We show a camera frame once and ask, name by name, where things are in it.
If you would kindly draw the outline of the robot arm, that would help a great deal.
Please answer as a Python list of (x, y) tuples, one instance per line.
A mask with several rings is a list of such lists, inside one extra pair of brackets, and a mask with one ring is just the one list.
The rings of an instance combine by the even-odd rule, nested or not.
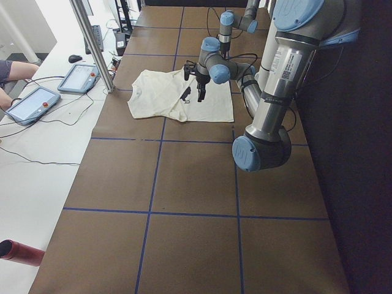
[(231, 10), (220, 16), (219, 37), (203, 40), (194, 68), (198, 99), (207, 83), (233, 80), (252, 116), (244, 134), (232, 145), (236, 165), (255, 172), (288, 161), (292, 146), (282, 120), (303, 84), (314, 53), (322, 48), (356, 41), (360, 31), (361, 1), (271, 1), (271, 25), (259, 70), (230, 61), (233, 29), (254, 33), (258, 1), (249, 1), (245, 13)]
[(258, 21), (255, 19), (260, 0), (249, 0), (244, 15), (238, 15), (232, 10), (226, 10), (220, 15), (219, 42), (220, 53), (223, 57), (230, 51), (233, 28), (246, 31), (251, 34), (255, 32)]

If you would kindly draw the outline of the person forearm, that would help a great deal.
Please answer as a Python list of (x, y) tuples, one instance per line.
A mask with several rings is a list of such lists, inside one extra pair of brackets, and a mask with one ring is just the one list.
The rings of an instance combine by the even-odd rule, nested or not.
[(36, 64), (1, 60), (1, 83), (14, 80), (31, 79), (38, 69), (39, 66)]

